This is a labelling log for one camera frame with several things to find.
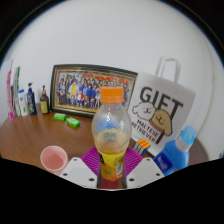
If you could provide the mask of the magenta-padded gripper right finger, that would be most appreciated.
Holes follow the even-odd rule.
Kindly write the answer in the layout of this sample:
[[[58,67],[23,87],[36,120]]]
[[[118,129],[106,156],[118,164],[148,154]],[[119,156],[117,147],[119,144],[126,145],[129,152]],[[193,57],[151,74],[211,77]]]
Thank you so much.
[[[122,178],[125,188],[143,187],[163,177],[152,158],[142,157],[131,148],[126,150]]]

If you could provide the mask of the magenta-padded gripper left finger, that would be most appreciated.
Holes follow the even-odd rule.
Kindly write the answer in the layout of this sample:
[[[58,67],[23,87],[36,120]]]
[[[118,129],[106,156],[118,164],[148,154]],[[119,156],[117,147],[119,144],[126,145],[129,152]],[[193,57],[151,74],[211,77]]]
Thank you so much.
[[[73,157],[60,177],[78,186],[96,189],[99,168],[99,154],[97,149],[93,147],[81,158]]]

